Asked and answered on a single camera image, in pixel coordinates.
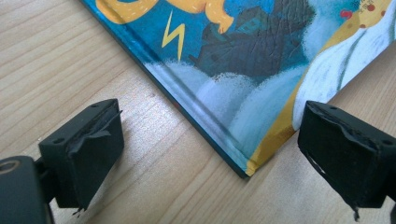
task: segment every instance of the book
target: book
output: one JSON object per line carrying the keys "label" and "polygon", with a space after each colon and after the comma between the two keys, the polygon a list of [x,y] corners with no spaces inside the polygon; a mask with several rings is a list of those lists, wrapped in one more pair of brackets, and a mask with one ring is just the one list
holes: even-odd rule
{"label": "book", "polygon": [[242,177],[396,36],[396,0],[81,1]]}

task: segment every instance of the illustrated book cover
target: illustrated book cover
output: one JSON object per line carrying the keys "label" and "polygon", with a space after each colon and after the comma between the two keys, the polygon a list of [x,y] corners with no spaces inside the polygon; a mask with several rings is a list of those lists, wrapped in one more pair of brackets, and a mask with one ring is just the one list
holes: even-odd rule
{"label": "illustrated book cover", "polygon": [[251,176],[396,36],[396,0],[81,0]]}

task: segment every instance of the clamp jaw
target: clamp jaw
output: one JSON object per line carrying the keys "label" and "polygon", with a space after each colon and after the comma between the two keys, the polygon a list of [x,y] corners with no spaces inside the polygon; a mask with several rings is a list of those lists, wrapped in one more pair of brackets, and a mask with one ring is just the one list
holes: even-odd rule
{"label": "clamp jaw", "polygon": [[396,139],[347,112],[308,101],[298,145],[318,173],[356,212],[396,201]]}
{"label": "clamp jaw", "polygon": [[0,161],[0,223],[53,223],[49,202],[87,209],[124,148],[117,99],[88,106],[39,143],[41,158]]}

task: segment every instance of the wood grain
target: wood grain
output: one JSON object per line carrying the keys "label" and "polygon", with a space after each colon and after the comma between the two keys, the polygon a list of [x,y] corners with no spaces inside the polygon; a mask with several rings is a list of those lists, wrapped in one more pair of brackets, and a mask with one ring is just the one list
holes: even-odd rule
{"label": "wood grain", "polygon": [[[293,136],[243,180],[75,1],[0,1],[0,158],[39,157],[38,142],[96,101],[120,100],[126,147],[90,208],[57,223],[354,223]],[[396,45],[333,100],[396,136]],[[394,202],[361,209],[389,223]]]}

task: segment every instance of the cartoon illustration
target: cartoon illustration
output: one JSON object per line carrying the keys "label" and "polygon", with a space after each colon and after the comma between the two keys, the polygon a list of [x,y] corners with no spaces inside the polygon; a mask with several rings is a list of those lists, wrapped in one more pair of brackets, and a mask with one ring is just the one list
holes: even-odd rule
{"label": "cartoon illustration", "polygon": [[301,42],[314,15],[307,4],[306,0],[276,1],[272,13],[261,7],[245,9],[236,18],[235,31],[229,34],[219,35],[214,25],[208,24],[198,57],[190,55],[190,59],[211,77],[232,72],[259,82],[306,62]]}
{"label": "cartoon illustration", "polygon": [[[224,11],[224,0],[167,0],[171,5],[193,14],[205,12],[207,18],[219,25],[219,34],[224,34],[233,24],[233,17]],[[135,21],[151,10],[158,0],[138,0],[124,3],[118,0],[96,0],[98,9],[117,24]]]}
{"label": "cartoon illustration", "polygon": [[396,0],[81,1],[244,175],[396,38]]}

